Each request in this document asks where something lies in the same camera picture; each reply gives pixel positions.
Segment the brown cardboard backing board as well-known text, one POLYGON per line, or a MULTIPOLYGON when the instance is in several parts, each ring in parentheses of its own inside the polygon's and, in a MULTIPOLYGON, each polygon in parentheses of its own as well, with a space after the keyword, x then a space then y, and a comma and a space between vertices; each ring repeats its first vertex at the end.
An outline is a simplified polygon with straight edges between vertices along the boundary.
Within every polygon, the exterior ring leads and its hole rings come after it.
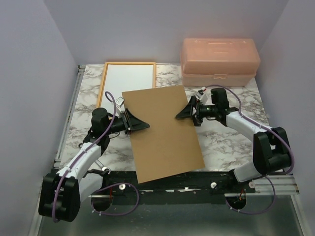
POLYGON ((192 120, 175 118, 188 103, 183 86, 126 91, 123 98, 149 124, 130 135, 138 183, 205 167, 192 120))

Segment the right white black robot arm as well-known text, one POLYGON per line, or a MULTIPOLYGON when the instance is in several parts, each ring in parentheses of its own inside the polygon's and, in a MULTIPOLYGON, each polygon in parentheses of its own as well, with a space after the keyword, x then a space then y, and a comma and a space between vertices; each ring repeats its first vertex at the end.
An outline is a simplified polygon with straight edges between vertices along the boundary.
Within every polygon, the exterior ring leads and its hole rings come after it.
POLYGON ((227 98, 229 88, 211 86, 211 105, 207 105, 206 88, 192 96, 188 104, 176 115, 176 119, 190 118, 194 126, 200 126, 204 119, 216 120, 225 127, 232 128, 252 142, 252 161, 230 171, 226 181, 227 189, 233 193, 244 187, 244 182, 273 174, 279 170, 289 173, 294 165, 294 157, 289 146, 286 131, 271 128, 247 117, 241 107, 231 107, 227 98))

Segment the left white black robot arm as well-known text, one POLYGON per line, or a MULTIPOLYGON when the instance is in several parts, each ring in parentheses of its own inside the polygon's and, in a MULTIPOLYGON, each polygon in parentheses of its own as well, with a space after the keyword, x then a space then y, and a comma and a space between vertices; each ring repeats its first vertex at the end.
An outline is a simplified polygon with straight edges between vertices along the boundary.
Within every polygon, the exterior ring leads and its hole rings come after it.
POLYGON ((110 135, 117 132, 130 134, 149 128, 149 124, 136 118, 128 109, 120 116, 96 108, 92 112, 92 126, 83 140, 77 155, 61 170, 48 173, 42 182, 38 213, 55 221, 72 222, 80 209, 81 202, 91 193, 104 194, 109 189, 109 168, 90 170, 108 148, 110 135))

